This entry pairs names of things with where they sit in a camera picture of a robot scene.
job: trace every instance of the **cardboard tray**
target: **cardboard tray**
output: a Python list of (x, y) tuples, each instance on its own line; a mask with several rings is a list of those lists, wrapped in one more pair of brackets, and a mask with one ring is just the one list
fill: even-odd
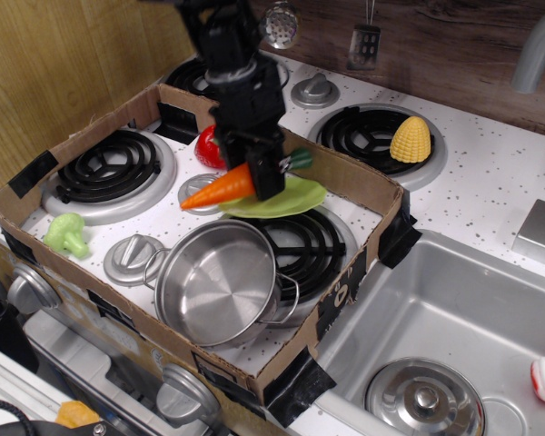
[(112, 285), (94, 277), (21, 230), (29, 215), (40, 207), (42, 182), (115, 130), (127, 124), (147, 126), (156, 122), (160, 119), (158, 103), (195, 114), (199, 131), (213, 124), (208, 112), (214, 105), (213, 101), (165, 84), (151, 86), (116, 111), (38, 156), (0, 189), (0, 226), (13, 252), (36, 269), (52, 272), (74, 286), (96, 294), (129, 319), (139, 335), (157, 344), (188, 369), (201, 374), (227, 397), (251, 410), (264, 407), (281, 425), (287, 426), (321, 393), (334, 385), (314, 361), (315, 346), (343, 305), (354, 300), (360, 281), (378, 258), (380, 240), (384, 239), (382, 234), (391, 233), (391, 228), (395, 227), (391, 226), (394, 218), (398, 217), (396, 219), (399, 220), (404, 190), (398, 183), (367, 165), (284, 130), (287, 154), (296, 148), (306, 148), (312, 153), (312, 168), (296, 172), (298, 175), (315, 180), (333, 193), (378, 213), (381, 221), (293, 337), (256, 376), (247, 374), (223, 358), (187, 341), (125, 299)]

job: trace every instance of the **orange carrot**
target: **orange carrot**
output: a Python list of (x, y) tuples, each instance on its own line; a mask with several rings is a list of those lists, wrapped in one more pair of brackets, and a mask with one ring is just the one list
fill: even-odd
[(230, 202), (255, 194), (253, 179), (248, 164), (243, 163), (217, 178), (194, 195), (184, 200), (182, 209), (195, 209)]

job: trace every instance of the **stainless steel sink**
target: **stainless steel sink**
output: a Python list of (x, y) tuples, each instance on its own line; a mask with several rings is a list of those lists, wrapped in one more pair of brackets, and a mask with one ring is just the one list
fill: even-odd
[(545, 436), (545, 402), (530, 380), (531, 363), (545, 356), (545, 278), (422, 232), (394, 269), (372, 267), (358, 301), (319, 344), (318, 362), (337, 382), (333, 393), (363, 408), (380, 368), (422, 357), (472, 384), (486, 412), (485, 436)]

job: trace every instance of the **wooden backsplash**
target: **wooden backsplash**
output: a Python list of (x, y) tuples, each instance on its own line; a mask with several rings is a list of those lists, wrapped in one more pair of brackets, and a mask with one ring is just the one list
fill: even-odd
[[(271, 3), (251, 0), (257, 15)], [(288, 50), (267, 50), (545, 134), (545, 72), (535, 94), (510, 87), (545, 0), (376, 0), (378, 64), (365, 72), (346, 69), (353, 27), (365, 23), (365, 0), (291, 3), (301, 12), (301, 39)]]
[[(364, 0), (291, 1), (302, 37), (276, 53), (545, 134), (545, 73), (535, 94), (510, 88), (545, 0), (376, 0), (381, 44), (370, 72), (346, 69)], [(251, 0), (257, 15), (272, 2)], [(0, 186), (192, 53), (168, 4), (0, 2)]]
[(171, 5), (0, 2), (0, 187), (191, 54)]

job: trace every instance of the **black cable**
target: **black cable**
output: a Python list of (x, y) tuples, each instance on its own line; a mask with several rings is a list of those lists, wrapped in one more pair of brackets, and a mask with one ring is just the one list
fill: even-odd
[(36, 436), (35, 427), (33, 426), (33, 424), (30, 422), (30, 420), (26, 417), (26, 415), (20, 409), (13, 406), (9, 402), (2, 401), (2, 400), (0, 400), (0, 409), (2, 409), (3, 411), (9, 411), (16, 418), (18, 418), (20, 423), (25, 428), (26, 436)]

